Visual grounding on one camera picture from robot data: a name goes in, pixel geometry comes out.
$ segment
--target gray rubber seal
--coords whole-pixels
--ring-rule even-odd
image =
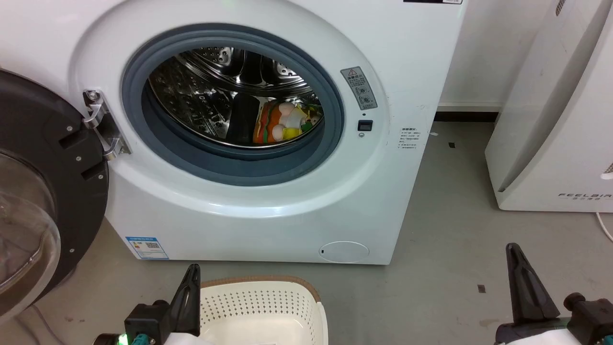
[[[317,94],[324,121],[301,140],[261,150],[227,147],[185,130],[161,109],[147,78],[171,56],[207,46],[232,46],[283,62]],[[128,119],[153,152],[193,175],[231,185],[279,184],[312,171],[334,151],[345,122],[340,94],[321,65],[279,37],[238,25],[191,25],[154,38],[128,64],[122,95]]]

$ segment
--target orange fabric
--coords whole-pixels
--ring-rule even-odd
[[[262,106],[262,112],[260,116],[257,118],[256,129],[253,132],[253,142],[256,144],[264,144],[264,126],[266,125],[268,119],[268,112],[270,111],[270,107],[274,106],[272,113],[270,114],[270,121],[268,121],[268,141],[267,142],[275,142],[275,138],[272,137],[272,128],[279,124],[279,119],[281,118],[281,112],[279,111],[279,105],[273,102],[267,102]]]

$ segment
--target floor stain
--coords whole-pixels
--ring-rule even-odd
[[[483,319],[479,321],[479,326],[487,328],[489,325],[493,324],[494,322],[500,322],[500,320],[499,319]]]

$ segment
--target white wall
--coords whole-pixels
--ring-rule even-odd
[[[439,110],[498,111],[551,0],[468,0]]]

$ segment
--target black baseboard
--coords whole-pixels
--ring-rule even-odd
[[[437,111],[434,121],[439,122],[495,122],[497,112]]]

